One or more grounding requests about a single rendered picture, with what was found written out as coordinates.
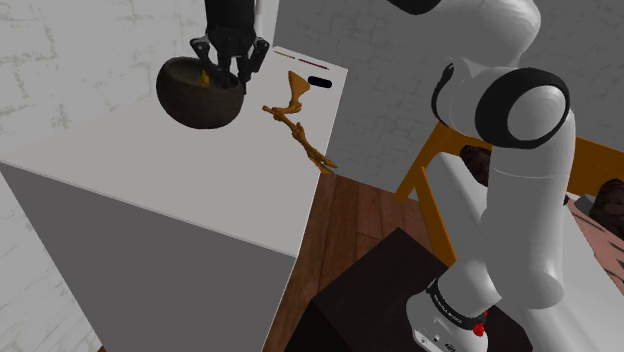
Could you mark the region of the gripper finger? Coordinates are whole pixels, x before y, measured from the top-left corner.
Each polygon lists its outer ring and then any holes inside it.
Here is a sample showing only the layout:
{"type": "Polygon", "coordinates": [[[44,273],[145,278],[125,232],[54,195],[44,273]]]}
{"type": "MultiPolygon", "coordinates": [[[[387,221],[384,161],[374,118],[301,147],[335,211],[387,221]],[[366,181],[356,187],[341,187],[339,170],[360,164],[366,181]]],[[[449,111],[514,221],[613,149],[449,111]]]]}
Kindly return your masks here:
{"type": "Polygon", "coordinates": [[[230,89],[233,87],[229,73],[211,61],[209,56],[210,42],[206,36],[191,39],[190,46],[202,62],[204,71],[211,83],[216,83],[223,89],[230,89]]]}
{"type": "Polygon", "coordinates": [[[258,73],[266,54],[270,48],[270,44],[264,38],[257,38],[253,45],[253,50],[246,56],[237,59],[238,79],[241,83],[243,91],[246,91],[246,84],[251,79],[252,73],[258,73]]]}

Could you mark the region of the dark brown bowl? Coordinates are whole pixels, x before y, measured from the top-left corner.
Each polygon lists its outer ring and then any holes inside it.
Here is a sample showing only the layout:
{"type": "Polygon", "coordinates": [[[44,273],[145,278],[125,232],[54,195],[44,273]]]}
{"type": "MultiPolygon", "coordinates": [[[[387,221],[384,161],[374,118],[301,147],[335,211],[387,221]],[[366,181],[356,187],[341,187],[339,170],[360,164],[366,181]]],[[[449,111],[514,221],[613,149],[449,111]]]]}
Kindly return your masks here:
{"type": "Polygon", "coordinates": [[[216,83],[200,86],[202,62],[197,58],[174,57],[160,68],[156,94],[165,112],[175,121],[193,129],[217,129],[231,123],[240,113],[245,93],[238,78],[223,89],[216,83]]]}

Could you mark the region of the orange branch-shaped figure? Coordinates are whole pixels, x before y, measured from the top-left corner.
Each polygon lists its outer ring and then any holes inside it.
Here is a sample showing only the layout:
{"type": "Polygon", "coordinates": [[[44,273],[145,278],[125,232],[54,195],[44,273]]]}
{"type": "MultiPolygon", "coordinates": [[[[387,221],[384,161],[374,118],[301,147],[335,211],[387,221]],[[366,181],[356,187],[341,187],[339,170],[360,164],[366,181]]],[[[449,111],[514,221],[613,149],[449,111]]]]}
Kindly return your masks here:
{"type": "Polygon", "coordinates": [[[289,114],[295,114],[301,111],[302,103],[299,99],[303,94],[310,90],[310,84],[293,71],[288,72],[288,83],[291,93],[288,106],[263,106],[262,110],[270,113],[274,120],[283,122],[290,129],[292,137],[301,144],[308,159],[315,164],[322,174],[333,174],[337,165],[310,144],[307,140],[305,129],[300,122],[293,123],[288,118],[289,114]]]}

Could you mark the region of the white cabinet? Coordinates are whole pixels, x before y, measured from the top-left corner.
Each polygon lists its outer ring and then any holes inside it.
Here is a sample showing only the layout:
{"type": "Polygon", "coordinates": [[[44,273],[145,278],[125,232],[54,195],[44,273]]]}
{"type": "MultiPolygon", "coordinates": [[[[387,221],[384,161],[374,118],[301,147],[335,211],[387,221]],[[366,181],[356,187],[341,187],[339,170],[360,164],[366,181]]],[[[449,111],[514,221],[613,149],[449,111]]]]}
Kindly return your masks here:
{"type": "Polygon", "coordinates": [[[279,47],[225,127],[185,127],[148,97],[0,157],[106,352],[262,352],[319,179],[262,110],[288,104],[289,71],[333,83],[296,116],[325,151],[347,71],[279,47]]]}

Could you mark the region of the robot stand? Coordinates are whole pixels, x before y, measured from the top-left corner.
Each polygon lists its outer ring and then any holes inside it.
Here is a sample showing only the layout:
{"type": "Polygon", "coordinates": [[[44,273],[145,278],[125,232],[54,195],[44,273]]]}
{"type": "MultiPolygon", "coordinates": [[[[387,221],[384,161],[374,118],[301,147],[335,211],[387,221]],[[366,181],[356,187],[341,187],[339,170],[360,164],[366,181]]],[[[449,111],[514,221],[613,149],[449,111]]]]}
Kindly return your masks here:
{"type": "Polygon", "coordinates": [[[446,270],[394,230],[311,299],[284,352],[427,352],[414,341],[406,303],[446,270]]]}

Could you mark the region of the orange wooden frame bed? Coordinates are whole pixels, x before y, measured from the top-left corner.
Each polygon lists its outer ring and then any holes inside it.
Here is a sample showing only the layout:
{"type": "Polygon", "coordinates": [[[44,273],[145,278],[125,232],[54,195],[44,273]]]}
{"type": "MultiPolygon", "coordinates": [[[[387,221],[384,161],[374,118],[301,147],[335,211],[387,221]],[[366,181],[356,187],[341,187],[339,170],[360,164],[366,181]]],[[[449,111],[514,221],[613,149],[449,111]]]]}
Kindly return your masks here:
{"type": "MultiPolygon", "coordinates": [[[[417,192],[433,253],[446,265],[482,247],[486,189],[459,156],[480,144],[437,125],[395,194],[403,202],[417,192]]],[[[565,297],[537,311],[497,306],[528,337],[520,352],[624,352],[624,240],[580,206],[615,178],[624,180],[624,152],[578,138],[564,211],[565,297]]]]}

